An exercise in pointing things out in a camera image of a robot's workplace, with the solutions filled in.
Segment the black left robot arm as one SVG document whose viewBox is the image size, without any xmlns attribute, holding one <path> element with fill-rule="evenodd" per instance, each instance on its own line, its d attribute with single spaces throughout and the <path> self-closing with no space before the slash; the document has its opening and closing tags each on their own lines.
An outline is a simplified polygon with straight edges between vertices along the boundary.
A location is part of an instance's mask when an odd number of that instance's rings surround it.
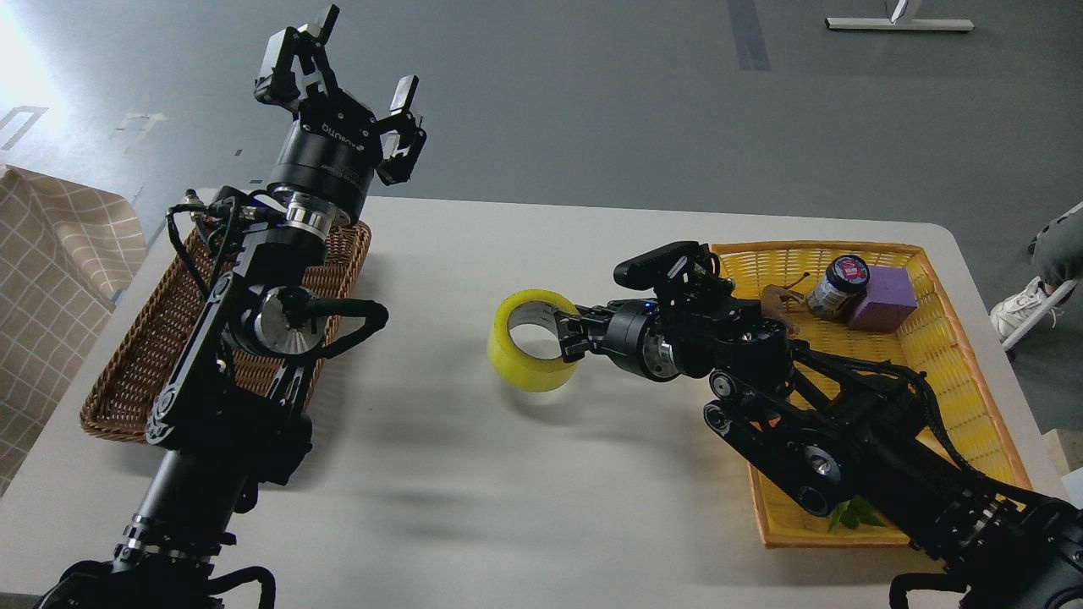
<svg viewBox="0 0 1083 609">
<path fill-rule="evenodd" d="M 338 85 L 327 59 L 338 16 L 329 5 L 268 39 L 255 99 L 293 116 L 268 186 L 224 186 L 209 205 L 190 192 L 174 206 L 220 226 L 208 280 L 169 234 L 203 309 L 148 413 L 146 440 L 165 458 L 113 558 L 73 563 L 39 608 L 221 608 L 249 583 L 261 608 L 275 605 L 268 568 L 213 575 L 213 559 L 236 542 L 229 520 L 255 508 L 261 483 L 286 485 L 312 450 L 303 409 L 317 363 L 389 320 L 379 302 L 318 297 L 303 275 L 325 261 L 334 228 L 358 222 L 374 178 L 410 180 L 428 138 L 412 112 L 413 74 L 386 117 Z"/>
</svg>

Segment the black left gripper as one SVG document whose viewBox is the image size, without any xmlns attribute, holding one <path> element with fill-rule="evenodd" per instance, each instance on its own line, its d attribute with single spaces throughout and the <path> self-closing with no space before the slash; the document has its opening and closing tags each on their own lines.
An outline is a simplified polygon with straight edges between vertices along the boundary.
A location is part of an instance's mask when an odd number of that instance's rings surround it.
<svg viewBox="0 0 1083 609">
<path fill-rule="evenodd" d="M 293 114 L 278 159 L 268 178 L 268 192 L 283 200 L 285 190 L 326 200 L 356 224 L 375 168 L 380 161 L 375 114 L 349 94 L 332 94 L 339 85 L 327 57 L 327 43 L 340 8 L 329 4 L 314 23 L 288 26 L 268 38 L 266 54 L 256 74 L 255 100 Z M 387 137 L 384 158 L 376 173 L 384 185 L 410 181 L 428 141 L 422 118 L 413 109 L 421 80 L 399 80 L 389 116 L 376 124 Z"/>
</svg>

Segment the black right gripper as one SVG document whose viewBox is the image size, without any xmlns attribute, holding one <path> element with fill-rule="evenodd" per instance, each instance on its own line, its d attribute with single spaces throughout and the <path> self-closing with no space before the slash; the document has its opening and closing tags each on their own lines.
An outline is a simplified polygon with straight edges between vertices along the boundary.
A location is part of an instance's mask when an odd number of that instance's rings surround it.
<svg viewBox="0 0 1083 609">
<path fill-rule="evenodd" d="M 565 363 L 586 354 L 604 354 L 619 370 L 650 379 L 671 381 L 679 375 L 671 347 L 657 332 L 655 300 L 613 300 L 596 307 L 576 304 L 575 312 L 554 312 L 558 346 Z"/>
</svg>

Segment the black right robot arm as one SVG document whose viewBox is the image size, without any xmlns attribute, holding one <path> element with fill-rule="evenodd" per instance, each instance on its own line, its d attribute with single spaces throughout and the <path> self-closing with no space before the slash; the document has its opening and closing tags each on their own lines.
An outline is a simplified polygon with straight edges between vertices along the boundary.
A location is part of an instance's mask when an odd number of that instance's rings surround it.
<svg viewBox="0 0 1083 609">
<path fill-rule="evenodd" d="M 962 608 L 1079 608 L 1079 508 L 964 459 L 918 371 L 790 338 L 767 298 L 741 298 L 725 271 L 695 239 L 615 265 L 619 286 L 652 296 L 559 304 L 562 358 L 604 355 L 656 383 L 707 378 L 704 422 L 806 513 L 866 501 L 943 563 L 893 578 L 893 608 L 916 589 L 960 594 Z"/>
</svg>

